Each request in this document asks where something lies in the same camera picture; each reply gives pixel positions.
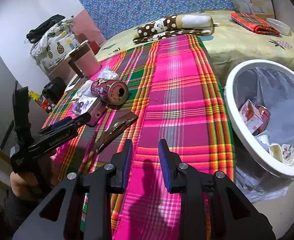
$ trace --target tiled floor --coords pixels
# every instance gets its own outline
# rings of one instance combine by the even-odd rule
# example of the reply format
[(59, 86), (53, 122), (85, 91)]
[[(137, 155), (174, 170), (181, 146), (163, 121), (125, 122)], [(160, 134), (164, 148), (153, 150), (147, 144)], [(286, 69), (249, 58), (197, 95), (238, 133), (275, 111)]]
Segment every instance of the tiled floor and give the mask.
[(294, 182), (290, 185), (286, 196), (258, 201), (254, 206), (268, 217), (276, 239), (282, 237), (294, 222)]

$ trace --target brown wrapper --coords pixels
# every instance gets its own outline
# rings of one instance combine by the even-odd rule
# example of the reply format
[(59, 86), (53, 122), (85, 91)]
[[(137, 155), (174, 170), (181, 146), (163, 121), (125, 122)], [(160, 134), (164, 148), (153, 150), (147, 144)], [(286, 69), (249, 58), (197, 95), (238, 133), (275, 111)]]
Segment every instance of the brown wrapper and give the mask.
[(109, 143), (117, 138), (126, 128), (131, 126), (138, 116), (133, 112), (129, 112), (124, 116), (115, 120), (107, 131), (103, 132), (98, 141), (94, 144), (93, 150), (100, 153)]

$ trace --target can in trash can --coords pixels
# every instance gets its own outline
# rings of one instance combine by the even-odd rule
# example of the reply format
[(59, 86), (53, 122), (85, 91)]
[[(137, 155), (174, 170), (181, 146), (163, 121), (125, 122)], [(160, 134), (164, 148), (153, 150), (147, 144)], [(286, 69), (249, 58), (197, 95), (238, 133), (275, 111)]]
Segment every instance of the can in trash can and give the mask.
[(110, 105), (122, 105), (128, 98), (127, 85), (115, 79), (98, 78), (91, 85), (91, 94)]
[(263, 124), (260, 127), (258, 127), (258, 129), (255, 131), (255, 133), (253, 135), (258, 135), (258, 134), (262, 133), (263, 131), (265, 131), (265, 129), (268, 125), (269, 119), (270, 119), (270, 112), (267, 110), (266, 107), (257, 106), (256, 108), (258, 109), (258, 111), (260, 112), (260, 114), (262, 116)]

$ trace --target metal screw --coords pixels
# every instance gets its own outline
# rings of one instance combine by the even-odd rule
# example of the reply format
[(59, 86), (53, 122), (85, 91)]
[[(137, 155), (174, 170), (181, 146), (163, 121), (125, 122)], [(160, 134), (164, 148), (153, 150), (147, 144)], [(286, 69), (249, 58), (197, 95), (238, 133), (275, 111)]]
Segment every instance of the metal screw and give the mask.
[(68, 179), (75, 179), (76, 177), (77, 177), (77, 174), (74, 173), (74, 172), (71, 172), (71, 173), (69, 173), (69, 174), (67, 175), (67, 178), (68, 178)]
[(181, 168), (182, 170), (185, 170), (185, 169), (188, 168), (188, 164), (187, 164), (187, 163), (180, 163), (180, 164), (178, 165), (178, 167)]
[(222, 179), (223, 177), (225, 177), (225, 173), (223, 173), (222, 171), (217, 171), (216, 177)]
[(114, 168), (114, 165), (112, 163), (107, 163), (105, 166), (104, 166), (105, 170), (112, 170)]

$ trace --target carton in trash can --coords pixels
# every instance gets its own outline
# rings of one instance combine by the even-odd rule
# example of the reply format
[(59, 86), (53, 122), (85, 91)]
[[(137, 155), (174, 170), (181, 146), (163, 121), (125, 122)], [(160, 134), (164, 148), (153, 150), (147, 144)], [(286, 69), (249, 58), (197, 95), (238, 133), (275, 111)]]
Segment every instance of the carton in trash can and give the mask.
[(263, 124), (260, 112), (249, 99), (240, 108), (239, 114), (251, 133), (255, 132)]

